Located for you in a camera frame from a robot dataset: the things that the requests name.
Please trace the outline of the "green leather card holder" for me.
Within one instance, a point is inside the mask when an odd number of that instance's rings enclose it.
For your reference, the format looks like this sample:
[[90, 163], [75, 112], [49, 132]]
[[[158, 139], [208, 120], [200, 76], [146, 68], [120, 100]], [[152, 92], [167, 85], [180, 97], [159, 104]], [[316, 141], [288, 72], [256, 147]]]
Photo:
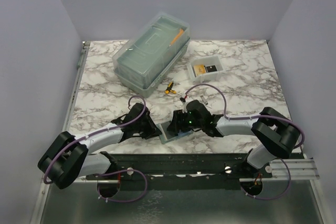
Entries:
[[161, 131], [162, 134], [159, 135], [160, 141], [162, 144], [166, 144], [171, 141], [178, 140], [182, 137], [191, 135], [193, 132], [179, 132], [179, 133], [172, 133], [167, 130], [167, 127], [170, 125], [171, 121], [165, 121], [162, 123], [157, 124], [157, 128]]

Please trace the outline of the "white card tray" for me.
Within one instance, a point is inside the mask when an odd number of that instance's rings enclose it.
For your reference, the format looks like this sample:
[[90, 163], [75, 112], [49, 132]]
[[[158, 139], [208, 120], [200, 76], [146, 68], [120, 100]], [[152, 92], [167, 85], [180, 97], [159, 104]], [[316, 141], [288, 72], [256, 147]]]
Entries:
[[225, 72], [219, 56], [207, 56], [192, 60], [187, 64], [192, 83], [219, 80]]

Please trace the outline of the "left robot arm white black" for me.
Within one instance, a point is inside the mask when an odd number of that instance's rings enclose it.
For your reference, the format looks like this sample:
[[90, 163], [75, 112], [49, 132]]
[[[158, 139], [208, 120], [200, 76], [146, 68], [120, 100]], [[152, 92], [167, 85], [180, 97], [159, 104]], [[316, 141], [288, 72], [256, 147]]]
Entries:
[[60, 133], [41, 157], [37, 167], [51, 183], [64, 189], [77, 177], [85, 175], [82, 167], [93, 152], [132, 137], [147, 140], [161, 134], [150, 117], [149, 109], [136, 103], [127, 114], [93, 132], [82, 136], [72, 135], [68, 131]]

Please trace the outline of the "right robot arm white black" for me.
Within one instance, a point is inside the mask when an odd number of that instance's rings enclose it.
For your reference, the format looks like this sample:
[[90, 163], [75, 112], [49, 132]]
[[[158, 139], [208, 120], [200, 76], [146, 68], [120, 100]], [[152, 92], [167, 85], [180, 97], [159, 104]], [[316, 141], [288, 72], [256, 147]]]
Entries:
[[167, 131], [174, 135], [192, 130], [201, 130], [210, 137], [257, 137], [260, 145], [249, 151], [241, 164], [242, 173], [249, 178], [259, 174], [267, 163], [277, 158], [288, 158], [301, 135], [297, 126], [271, 107], [265, 107], [260, 114], [229, 118], [210, 113], [197, 100], [189, 102], [183, 110], [174, 111], [167, 127]]

